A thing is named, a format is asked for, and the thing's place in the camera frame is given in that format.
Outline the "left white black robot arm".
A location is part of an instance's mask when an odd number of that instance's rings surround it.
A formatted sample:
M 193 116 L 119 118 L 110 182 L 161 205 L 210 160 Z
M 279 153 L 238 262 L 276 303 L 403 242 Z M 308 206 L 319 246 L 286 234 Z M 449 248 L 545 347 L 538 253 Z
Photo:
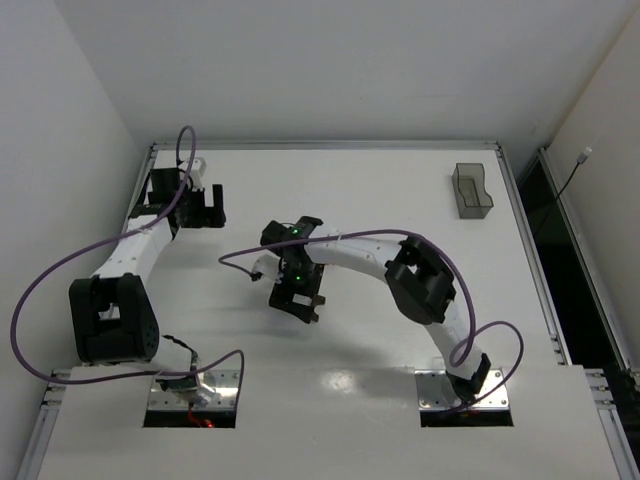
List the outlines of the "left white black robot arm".
M 90 277 L 69 288 L 76 349 L 91 365 L 130 364 L 156 372 L 156 383 L 191 406 L 216 396 L 215 380 L 199 372 L 199 356 L 184 341 L 161 334 L 145 286 L 161 252 L 182 228 L 221 228 L 226 222 L 223 189 L 206 188 L 206 169 L 152 169 L 127 218 L 121 239 Z

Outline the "dark wood arch block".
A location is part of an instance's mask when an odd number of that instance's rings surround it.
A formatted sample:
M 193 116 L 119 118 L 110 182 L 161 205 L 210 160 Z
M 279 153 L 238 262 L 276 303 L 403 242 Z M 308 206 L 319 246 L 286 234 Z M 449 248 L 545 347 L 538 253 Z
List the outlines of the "dark wood arch block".
M 318 307 L 326 304 L 326 298 L 322 295 L 314 295 L 310 303 L 310 322 L 317 323 L 319 321 L 319 314 L 316 312 Z

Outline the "grey translucent plastic bin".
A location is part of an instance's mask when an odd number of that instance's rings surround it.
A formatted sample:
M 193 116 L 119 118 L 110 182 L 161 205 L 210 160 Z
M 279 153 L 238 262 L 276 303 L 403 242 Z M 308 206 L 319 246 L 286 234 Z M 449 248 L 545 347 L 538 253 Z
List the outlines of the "grey translucent plastic bin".
M 484 219 L 494 207 L 493 198 L 486 190 L 484 165 L 457 163 L 451 180 L 459 218 Z

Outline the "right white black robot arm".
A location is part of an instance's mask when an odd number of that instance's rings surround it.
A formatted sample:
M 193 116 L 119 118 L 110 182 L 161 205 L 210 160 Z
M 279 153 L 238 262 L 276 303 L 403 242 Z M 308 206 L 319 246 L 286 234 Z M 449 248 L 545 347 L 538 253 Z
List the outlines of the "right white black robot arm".
M 254 262 L 251 276 L 274 282 L 270 307 L 316 322 L 315 307 L 325 303 L 319 288 L 326 266 L 373 277 L 389 288 L 401 314 L 426 328 L 460 400 L 469 403 L 480 392 L 490 360 L 479 347 L 466 348 L 470 326 L 455 302 L 453 268 L 426 241 L 410 234 L 396 242 L 367 235 L 347 239 L 320 219 L 302 216 L 291 226 L 271 221 L 260 244 L 268 252 Z

